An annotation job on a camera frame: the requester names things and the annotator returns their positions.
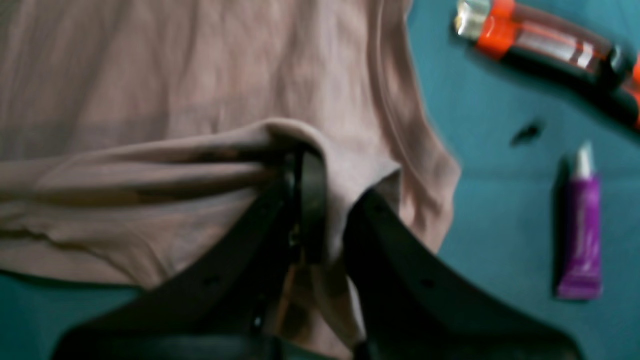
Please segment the purple tube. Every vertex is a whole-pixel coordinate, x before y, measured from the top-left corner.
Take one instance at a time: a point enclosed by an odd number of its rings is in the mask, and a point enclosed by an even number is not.
[[[602,262],[600,180],[593,170],[588,143],[578,152],[568,195],[567,258],[557,297],[591,300],[602,294]]]

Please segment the pinkish-beige cloth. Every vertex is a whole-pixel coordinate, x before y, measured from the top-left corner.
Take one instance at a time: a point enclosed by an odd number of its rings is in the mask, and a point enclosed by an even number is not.
[[[420,100],[409,7],[3,1],[0,268],[159,286],[306,142],[328,171],[327,257],[292,272],[278,331],[348,357],[365,336],[341,261],[349,209],[377,186],[437,251],[460,176]]]

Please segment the teal fabric surface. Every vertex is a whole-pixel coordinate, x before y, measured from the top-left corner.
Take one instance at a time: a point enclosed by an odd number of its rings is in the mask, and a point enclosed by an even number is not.
[[[545,1],[640,48],[637,0]],[[455,0],[415,0],[411,42],[432,121],[463,165],[448,264],[523,312],[573,335],[589,360],[640,359],[640,136],[570,91],[505,69],[451,35]],[[511,146],[532,121],[536,141]],[[602,176],[605,290],[588,303],[553,299],[558,164],[591,140]],[[136,295],[0,274],[0,359],[47,359],[69,327]],[[293,348],[292,359],[310,359]]]

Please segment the dark stain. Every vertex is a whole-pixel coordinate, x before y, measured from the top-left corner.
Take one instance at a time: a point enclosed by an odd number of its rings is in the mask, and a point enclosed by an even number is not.
[[[511,146],[516,147],[531,143],[537,140],[545,130],[545,123],[540,120],[534,120],[533,123],[525,126],[511,139]]]

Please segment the lighter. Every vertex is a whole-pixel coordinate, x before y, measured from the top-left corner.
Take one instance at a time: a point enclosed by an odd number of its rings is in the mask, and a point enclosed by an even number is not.
[[[640,131],[640,59],[627,46],[515,0],[460,0],[454,27],[489,57],[566,81]]]

